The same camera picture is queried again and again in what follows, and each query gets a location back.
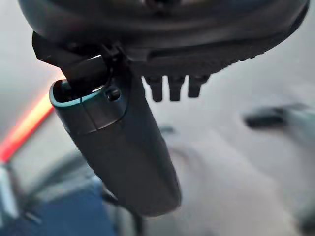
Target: blurry background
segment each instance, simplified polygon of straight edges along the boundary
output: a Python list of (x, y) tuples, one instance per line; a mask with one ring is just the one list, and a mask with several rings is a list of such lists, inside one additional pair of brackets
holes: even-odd
[[(59, 69), (37, 61), (32, 50), (32, 30), (17, 1), (0, 1), (0, 140), (33, 104), (48, 92)], [(231, 147), (250, 165), (277, 183), (285, 207), (303, 218), (315, 207), (315, 156), (311, 150), (281, 131), (256, 132), (242, 123), (253, 108), (302, 102), (315, 107), (315, 6), (301, 28), (280, 46), (264, 55), (239, 62), (212, 75), (199, 99), (187, 98), (187, 83), (179, 103), (168, 100), (149, 104), (159, 125), (171, 125), (181, 139), (193, 143), (215, 133), (224, 144), (209, 137), (196, 146), (204, 155), (230, 155)], [(28, 189), (75, 145), (53, 114), (15, 155), (12, 166)]]

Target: dark object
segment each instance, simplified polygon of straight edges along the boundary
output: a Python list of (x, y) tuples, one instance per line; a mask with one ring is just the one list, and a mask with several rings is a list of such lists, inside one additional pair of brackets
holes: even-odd
[(159, 215), (181, 202), (174, 168), (145, 100), (198, 97), (211, 74), (294, 33), (310, 0), (19, 0), (39, 60), (67, 82), (50, 97), (75, 144), (120, 204)]
[[(176, 173), (141, 81), (132, 80), (128, 71), (121, 72), (108, 87), (70, 101), (63, 97), (61, 85), (52, 86), (52, 104), (89, 165), (120, 204), (145, 216), (179, 206)], [(108, 97), (108, 91), (121, 95)]]
[(286, 124), (284, 110), (281, 108), (263, 108), (253, 111), (245, 116), (244, 121), (253, 129), (282, 127)]
[[(68, 53), (91, 54), (118, 42), (134, 76), (158, 78), (153, 94), (164, 75), (210, 76), (277, 46), (303, 22), (309, 2), (19, 0), (34, 31)], [(168, 13), (156, 15), (152, 4)]]

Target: orange light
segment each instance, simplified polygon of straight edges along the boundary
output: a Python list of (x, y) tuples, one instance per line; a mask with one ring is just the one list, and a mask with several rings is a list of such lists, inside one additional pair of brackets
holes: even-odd
[(0, 162), (7, 163), (52, 111), (49, 94), (46, 94), (0, 144)]

